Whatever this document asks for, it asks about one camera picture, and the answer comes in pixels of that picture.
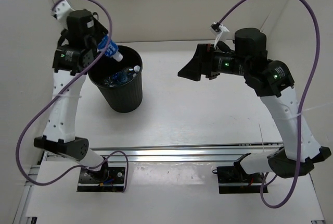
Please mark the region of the clear bottle dark blue label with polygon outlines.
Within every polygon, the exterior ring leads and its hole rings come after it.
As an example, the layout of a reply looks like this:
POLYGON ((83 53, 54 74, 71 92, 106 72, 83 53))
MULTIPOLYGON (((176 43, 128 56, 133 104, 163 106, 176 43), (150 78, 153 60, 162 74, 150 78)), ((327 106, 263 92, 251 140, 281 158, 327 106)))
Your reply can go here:
POLYGON ((141 67, 126 67, 104 79, 104 85, 108 87, 121 86, 133 80, 140 72, 141 67))

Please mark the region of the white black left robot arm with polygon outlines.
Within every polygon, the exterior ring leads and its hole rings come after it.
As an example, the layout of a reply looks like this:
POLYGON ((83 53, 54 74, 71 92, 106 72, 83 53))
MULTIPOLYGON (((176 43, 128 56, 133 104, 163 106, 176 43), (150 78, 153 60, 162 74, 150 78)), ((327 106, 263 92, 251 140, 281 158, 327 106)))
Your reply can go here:
POLYGON ((97 182, 109 177, 104 158, 89 147, 86 138, 75 135, 75 118, 80 91, 88 67, 96 58, 97 41, 107 34, 101 24, 86 10, 69 12, 66 28, 57 43, 53 60, 53 99, 47 125, 34 146, 75 160, 97 182))

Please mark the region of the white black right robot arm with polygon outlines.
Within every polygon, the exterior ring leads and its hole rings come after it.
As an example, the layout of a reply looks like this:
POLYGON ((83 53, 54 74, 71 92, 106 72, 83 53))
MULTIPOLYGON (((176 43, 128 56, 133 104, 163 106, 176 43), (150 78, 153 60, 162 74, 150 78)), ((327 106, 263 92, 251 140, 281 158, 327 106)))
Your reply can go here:
POLYGON ((298 131, 298 102, 289 68, 282 61, 268 59, 266 35, 259 29, 237 30, 234 44, 234 49, 222 41, 217 45, 198 44, 193 58, 177 75, 193 81, 200 81, 201 76, 212 80, 222 73, 244 77, 271 114, 283 146, 274 153, 242 155, 232 166, 218 168, 218 174, 227 183, 246 182, 266 172, 292 178, 297 158, 299 175, 308 174, 315 163, 331 156, 331 150, 315 140, 305 119, 298 131))

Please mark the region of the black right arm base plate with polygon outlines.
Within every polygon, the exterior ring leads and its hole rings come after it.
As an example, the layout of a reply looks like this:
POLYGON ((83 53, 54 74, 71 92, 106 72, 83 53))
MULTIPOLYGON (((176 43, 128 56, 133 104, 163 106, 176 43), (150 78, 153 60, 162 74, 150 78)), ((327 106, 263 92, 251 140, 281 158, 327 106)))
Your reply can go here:
POLYGON ((233 166, 219 166, 212 170, 217 176, 220 194, 259 194, 263 173, 240 174, 233 166))

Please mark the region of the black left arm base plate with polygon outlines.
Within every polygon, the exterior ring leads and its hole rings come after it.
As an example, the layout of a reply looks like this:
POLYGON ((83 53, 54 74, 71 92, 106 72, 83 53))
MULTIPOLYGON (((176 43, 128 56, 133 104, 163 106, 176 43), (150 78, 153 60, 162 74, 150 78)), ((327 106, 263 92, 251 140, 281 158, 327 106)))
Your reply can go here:
POLYGON ((105 172, 81 169, 77 192, 120 193, 125 186, 125 167, 108 167, 105 172))

